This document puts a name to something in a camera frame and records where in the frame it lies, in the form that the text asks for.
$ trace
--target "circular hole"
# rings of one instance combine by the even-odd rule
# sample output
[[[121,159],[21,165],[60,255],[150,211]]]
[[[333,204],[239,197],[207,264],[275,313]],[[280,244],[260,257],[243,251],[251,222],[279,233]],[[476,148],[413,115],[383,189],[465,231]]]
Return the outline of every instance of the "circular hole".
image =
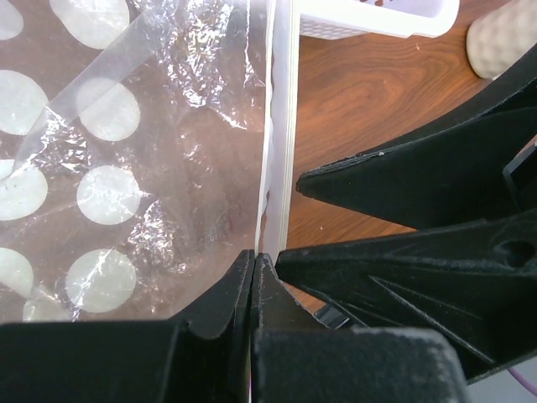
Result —
[[[502,263],[520,268],[535,256],[535,246],[528,241],[505,241],[496,245],[493,252]]]

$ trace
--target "wood grain surface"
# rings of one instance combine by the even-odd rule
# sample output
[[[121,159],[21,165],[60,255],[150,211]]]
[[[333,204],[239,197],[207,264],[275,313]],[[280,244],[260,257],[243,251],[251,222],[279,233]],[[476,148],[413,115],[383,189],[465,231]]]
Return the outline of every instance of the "wood grain surface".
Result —
[[[468,64],[466,33],[472,21],[507,2],[461,0],[454,28],[436,39],[302,37],[295,183],[306,170],[408,133],[481,91],[487,81]],[[292,196],[288,248],[406,231],[296,191]],[[323,305],[300,291],[294,294],[310,311]]]

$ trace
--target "plastic wrap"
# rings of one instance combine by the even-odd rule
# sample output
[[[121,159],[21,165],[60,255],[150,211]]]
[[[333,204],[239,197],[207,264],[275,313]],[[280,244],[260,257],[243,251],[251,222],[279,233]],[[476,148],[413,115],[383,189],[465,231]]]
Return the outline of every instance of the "plastic wrap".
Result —
[[[0,320],[173,315],[254,247],[266,1],[2,11]]]

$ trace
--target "white polka dot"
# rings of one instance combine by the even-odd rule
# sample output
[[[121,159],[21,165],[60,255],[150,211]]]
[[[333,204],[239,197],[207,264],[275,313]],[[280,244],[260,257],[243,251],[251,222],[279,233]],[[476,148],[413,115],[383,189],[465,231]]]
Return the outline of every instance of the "white polka dot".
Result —
[[[43,205],[49,191],[37,167],[25,164],[12,173],[13,164],[14,160],[0,160],[0,221],[29,216]]]
[[[93,49],[105,49],[130,23],[125,0],[50,0],[69,33]]]
[[[107,88],[110,88],[108,92],[81,112],[81,122],[99,139],[126,139],[140,124],[140,108],[134,95],[124,85],[114,85],[114,82],[107,78],[90,80],[76,95],[76,103],[80,110],[96,93]]]
[[[32,265],[19,252],[0,248],[0,283],[29,298],[34,285]]]
[[[0,70],[0,130],[24,136],[38,119],[48,98],[30,77]]]
[[[66,322],[70,320],[69,313],[58,301],[42,297],[26,301],[23,307],[24,322]]]
[[[8,0],[0,0],[0,40],[16,37],[23,28],[23,16]]]
[[[114,225],[138,210],[142,192],[131,172],[104,165],[90,170],[78,185],[76,202],[93,222]]]
[[[65,288],[71,302],[92,313],[121,306],[136,286],[136,268],[124,254],[97,249],[81,256],[69,269]]]

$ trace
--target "white plastic basket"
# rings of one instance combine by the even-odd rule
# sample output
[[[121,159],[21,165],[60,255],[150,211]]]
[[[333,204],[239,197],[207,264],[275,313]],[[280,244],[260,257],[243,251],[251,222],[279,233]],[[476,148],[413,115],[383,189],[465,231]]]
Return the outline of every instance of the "white plastic basket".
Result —
[[[435,38],[455,23],[460,0],[300,0],[300,34],[341,39],[374,32]]]

